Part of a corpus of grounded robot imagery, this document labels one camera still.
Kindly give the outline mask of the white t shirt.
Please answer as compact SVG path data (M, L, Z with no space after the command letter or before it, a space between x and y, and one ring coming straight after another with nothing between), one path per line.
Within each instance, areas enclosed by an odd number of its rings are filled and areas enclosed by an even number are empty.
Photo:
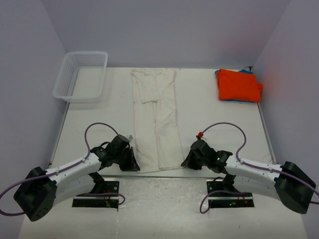
M142 173L180 168L174 69L131 71L137 161Z

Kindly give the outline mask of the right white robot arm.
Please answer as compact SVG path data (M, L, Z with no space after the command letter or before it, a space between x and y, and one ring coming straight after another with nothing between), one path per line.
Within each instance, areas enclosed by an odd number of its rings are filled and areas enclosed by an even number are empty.
M298 214L307 213L316 189L315 182L292 162L284 165L253 163L228 151L215 151L202 139L191 145L181 166L193 170L205 166L225 175L222 181L213 183L207 194L209 197L259 194L279 200Z

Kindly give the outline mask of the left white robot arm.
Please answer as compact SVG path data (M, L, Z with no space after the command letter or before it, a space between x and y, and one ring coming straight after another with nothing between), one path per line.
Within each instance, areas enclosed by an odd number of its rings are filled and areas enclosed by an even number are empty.
M55 205L74 196L115 197L119 193L108 189L99 171L117 164L121 171L139 171L130 141L117 135L110 142L90 149L89 154L61 167L32 169L13 198L35 222Z

